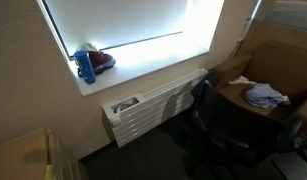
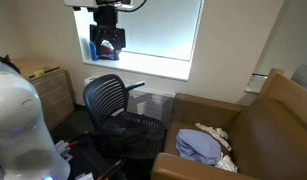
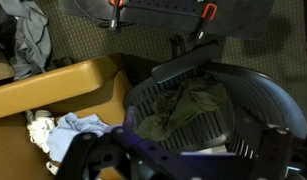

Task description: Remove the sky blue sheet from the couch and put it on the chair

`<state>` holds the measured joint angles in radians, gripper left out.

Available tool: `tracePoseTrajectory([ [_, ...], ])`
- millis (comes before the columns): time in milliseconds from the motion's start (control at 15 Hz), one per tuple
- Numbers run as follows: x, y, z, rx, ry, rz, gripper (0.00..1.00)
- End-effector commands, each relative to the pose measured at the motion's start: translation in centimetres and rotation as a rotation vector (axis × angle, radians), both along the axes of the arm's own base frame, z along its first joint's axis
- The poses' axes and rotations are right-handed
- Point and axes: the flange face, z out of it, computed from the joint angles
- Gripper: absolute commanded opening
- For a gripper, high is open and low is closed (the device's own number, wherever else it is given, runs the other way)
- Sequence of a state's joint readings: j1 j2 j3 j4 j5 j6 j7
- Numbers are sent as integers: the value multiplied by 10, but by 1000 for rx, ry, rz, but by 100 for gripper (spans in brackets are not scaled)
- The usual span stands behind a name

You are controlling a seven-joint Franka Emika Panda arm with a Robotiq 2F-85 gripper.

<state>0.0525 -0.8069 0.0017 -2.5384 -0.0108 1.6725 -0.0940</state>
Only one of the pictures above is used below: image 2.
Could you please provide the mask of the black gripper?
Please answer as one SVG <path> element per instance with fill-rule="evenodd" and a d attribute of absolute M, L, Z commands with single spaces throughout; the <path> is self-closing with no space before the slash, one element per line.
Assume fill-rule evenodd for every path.
<path fill-rule="evenodd" d="M 95 25 L 90 25 L 90 41 L 94 42 L 96 52 L 101 58 L 101 43 L 107 40 L 114 48 L 114 59 L 119 59 L 119 53 L 122 48 L 126 47 L 125 30 L 117 28 L 118 13 L 113 6 L 101 6 L 94 10 L 93 20 Z"/>

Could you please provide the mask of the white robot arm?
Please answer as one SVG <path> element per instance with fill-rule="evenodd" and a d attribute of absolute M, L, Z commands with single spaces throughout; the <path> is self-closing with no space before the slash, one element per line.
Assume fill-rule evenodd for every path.
<path fill-rule="evenodd" d="M 0 180 L 124 180 L 122 167 L 86 142 L 63 157 L 35 87 L 0 56 Z"/>

